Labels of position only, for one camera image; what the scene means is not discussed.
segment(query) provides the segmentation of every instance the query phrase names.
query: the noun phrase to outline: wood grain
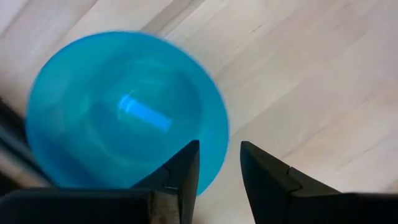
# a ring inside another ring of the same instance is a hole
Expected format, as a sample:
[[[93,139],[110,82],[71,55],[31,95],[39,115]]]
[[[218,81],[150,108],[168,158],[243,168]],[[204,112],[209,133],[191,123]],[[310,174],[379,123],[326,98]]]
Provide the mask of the wood grain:
[[[196,58],[228,109],[228,155],[197,199],[195,223],[254,223],[242,140],[338,190],[397,192],[397,7],[395,0],[0,0],[7,12],[0,95],[24,114],[35,74],[60,47],[102,30],[140,29]]]

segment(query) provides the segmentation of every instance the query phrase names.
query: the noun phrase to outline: bowl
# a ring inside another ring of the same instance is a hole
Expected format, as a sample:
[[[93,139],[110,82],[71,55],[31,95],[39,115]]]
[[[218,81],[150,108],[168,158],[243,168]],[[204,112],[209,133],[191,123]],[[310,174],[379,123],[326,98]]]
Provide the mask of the bowl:
[[[74,188],[130,188],[198,139],[198,194],[221,169],[229,136],[204,69],[140,32],[95,34],[58,51],[34,82],[26,131],[43,170]]]

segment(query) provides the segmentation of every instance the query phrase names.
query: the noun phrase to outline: blurred bowl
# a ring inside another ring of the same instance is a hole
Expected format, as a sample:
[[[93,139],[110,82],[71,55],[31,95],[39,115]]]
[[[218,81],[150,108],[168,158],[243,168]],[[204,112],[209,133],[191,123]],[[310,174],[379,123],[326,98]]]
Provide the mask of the blurred bowl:
[[[32,88],[26,130],[61,187],[129,188],[199,139],[200,194],[228,145],[226,110],[208,74],[138,32],[95,34],[57,52]]]

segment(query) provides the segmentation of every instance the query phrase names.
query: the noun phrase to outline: wooden floor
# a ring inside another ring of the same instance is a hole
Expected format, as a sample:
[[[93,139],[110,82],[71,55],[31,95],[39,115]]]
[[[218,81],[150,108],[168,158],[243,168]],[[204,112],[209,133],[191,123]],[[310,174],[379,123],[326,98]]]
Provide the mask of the wooden floor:
[[[144,30],[218,84],[231,142],[195,223],[254,223],[248,140],[344,192],[398,191],[396,0],[0,0],[0,96],[24,114],[41,66],[102,30]]]

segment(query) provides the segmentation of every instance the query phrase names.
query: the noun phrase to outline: light wood surface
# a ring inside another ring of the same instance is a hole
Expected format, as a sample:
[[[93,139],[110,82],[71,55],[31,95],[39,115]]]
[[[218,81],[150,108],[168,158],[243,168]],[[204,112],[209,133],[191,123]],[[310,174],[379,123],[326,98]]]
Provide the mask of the light wood surface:
[[[197,199],[195,223],[254,223],[242,140],[338,190],[396,192],[397,8],[395,0],[0,0],[0,95],[24,114],[37,72],[60,47],[102,30],[144,30],[195,57],[228,109],[228,155]]]

